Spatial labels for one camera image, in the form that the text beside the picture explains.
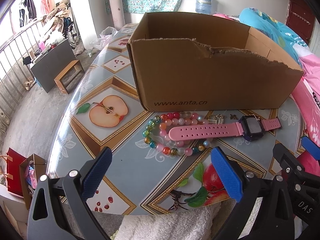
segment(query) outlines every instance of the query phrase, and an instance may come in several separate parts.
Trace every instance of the brown door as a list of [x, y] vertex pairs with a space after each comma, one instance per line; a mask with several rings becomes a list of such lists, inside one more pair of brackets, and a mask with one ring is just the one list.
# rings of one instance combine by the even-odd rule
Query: brown door
[[315, 16], [304, 0], [290, 0], [289, 2], [289, 15], [286, 25], [297, 33], [306, 44], [309, 44]]

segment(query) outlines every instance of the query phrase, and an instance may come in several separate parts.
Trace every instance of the wooden bench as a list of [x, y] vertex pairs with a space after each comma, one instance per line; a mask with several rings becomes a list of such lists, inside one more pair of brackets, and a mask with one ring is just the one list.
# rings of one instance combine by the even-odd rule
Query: wooden bench
[[[65, 75], [67, 75], [70, 70], [74, 68], [76, 70], [75, 73], [65, 82], [62, 82], [62, 79]], [[57, 84], [58, 88], [63, 94], [69, 94], [69, 91], [67, 90], [67, 86], [76, 78], [76, 76], [79, 75], [79, 73], [83, 72], [83, 67], [81, 65], [80, 60], [73, 60], [71, 61], [68, 66], [66, 66], [58, 76], [54, 79], [55, 83]]]

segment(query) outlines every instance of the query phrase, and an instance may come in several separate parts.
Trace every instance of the red bag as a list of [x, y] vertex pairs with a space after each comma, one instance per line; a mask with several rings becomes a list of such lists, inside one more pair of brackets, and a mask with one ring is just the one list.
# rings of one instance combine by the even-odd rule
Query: red bag
[[7, 155], [0, 155], [7, 162], [6, 177], [8, 191], [23, 197], [19, 165], [26, 159], [19, 153], [9, 148]]

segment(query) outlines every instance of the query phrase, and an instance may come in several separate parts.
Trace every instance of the pink watch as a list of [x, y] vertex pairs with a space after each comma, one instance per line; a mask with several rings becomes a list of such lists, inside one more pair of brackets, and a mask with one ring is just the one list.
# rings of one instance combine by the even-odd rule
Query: pink watch
[[228, 124], [202, 124], [173, 127], [169, 137], [173, 141], [243, 136], [247, 141], [261, 138], [265, 131], [281, 128], [278, 118], [261, 120], [255, 115], [242, 116], [238, 122]]

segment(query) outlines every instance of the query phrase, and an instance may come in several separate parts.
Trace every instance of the watch strap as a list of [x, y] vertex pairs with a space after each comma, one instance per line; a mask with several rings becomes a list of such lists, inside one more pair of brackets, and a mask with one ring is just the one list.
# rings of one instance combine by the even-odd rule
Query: watch strap
[[242, 125], [239, 122], [228, 124], [201, 124], [173, 127], [169, 131], [169, 137], [173, 141], [184, 141], [241, 136], [243, 132]]
[[265, 131], [281, 128], [281, 124], [278, 118], [268, 120], [263, 119], [261, 120], [261, 123]]

